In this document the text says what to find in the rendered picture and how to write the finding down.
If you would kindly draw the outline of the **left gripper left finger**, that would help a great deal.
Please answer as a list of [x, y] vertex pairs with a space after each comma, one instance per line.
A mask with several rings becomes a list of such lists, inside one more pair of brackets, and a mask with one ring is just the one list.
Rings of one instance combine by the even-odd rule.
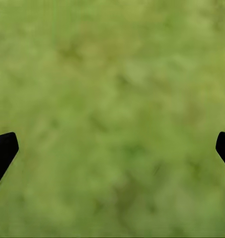
[[16, 134], [0, 135], [0, 180], [19, 150]]

